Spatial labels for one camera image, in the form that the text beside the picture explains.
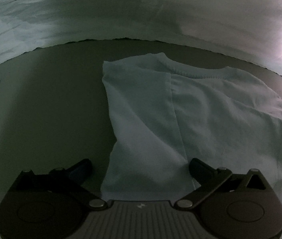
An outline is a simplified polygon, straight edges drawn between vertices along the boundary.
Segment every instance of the white fabric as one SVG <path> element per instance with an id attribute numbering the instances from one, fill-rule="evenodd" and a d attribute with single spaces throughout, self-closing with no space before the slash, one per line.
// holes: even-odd
<path id="1" fill-rule="evenodd" d="M 197 157 L 234 173 L 260 169 L 282 201 L 282 98 L 236 68 L 196 68 L 164 53 L 104 62 L 117 142 L 104 200 L 165 200 L 197 188 Z"/>
<path id="2" fill-rule="evenodd" d="M 125 37 L 207 49 L 282 75 L 282 0 L 0 0 L 0 63 L 37 47 Z"/>

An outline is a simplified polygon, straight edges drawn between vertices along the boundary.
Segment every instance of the folded shirt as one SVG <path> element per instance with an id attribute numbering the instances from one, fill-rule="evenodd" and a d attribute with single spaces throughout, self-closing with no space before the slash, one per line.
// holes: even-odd
<path id="1" fill-rule="evenodd" d="M 282 98 L 236 68 L 203 69 L 164 53 L 104 62 L 117 142 L 102 199 L 170 200 L 198 188 L 196 157 L 233 173 L 259 169 L 282 201 Z"/>

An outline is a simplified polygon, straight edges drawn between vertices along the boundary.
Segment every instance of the white t-shirt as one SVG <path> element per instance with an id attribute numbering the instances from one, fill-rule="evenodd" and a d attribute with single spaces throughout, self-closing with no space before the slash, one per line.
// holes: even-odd
<path id="1" fill-rule="evenodd" d="M 203 69 L 164 53 L 104 62 L 117 142 L 102 199 L 170 200 L 195 190 L 188 164 L 259 169 L 282 202 L 282 98 L 236 68 Z"/>

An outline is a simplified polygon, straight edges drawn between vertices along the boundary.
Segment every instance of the metal screw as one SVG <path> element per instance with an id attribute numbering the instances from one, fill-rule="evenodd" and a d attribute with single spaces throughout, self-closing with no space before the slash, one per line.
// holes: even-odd
<path id="1" fill-rule="evenodd" d="M 177 205 L 181 208 L 189 208 L 189 207 L 193 206 L 193 203 L 190 200 L 181 199 L 177 202 Z"/>
<path id="2" fill-rule="evenodd" d="M 104 206 L 104 201 L 102 199 L 93 199 L 89 202 L 91 207 L 100 208 Z"/>

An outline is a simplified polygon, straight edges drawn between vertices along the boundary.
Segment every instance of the circular pad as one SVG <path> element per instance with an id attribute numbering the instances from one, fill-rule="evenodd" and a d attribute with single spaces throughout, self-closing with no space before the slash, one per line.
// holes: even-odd
<path id="1" fill-rule="evenodd" d="M 198 214 L 217 238 L 270 239 L 282 232 L 282 204 L 273 192 L 215 193 Z"/>
<path id="2" fill-rule="evenodd" d="M 240 222 L 254 222 L 264 215 L 261 205 L 252 201 L 236 201 L 228 206 L 228 215 Z"/>
<path id="3" fill-rule="evenodd" d="M 9 192 L 0 204 L 0 234 L 13 239 L 66 238 L 84 217 L 72 197 L 52 192 Z"/>

